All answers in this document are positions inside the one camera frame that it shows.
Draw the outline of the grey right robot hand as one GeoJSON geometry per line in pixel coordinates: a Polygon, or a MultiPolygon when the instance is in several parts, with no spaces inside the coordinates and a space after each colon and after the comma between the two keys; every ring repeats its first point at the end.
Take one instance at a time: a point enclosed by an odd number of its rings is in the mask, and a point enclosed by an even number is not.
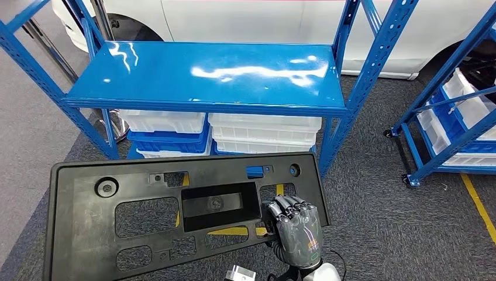
{"type": "Polygon", "coordinates": [[[322,264],[322,228],[317,206],[298,196],[275,196],[263,202],[268,234],[266,245],[282,262],[298,269],[316,269],[322,264]]]}

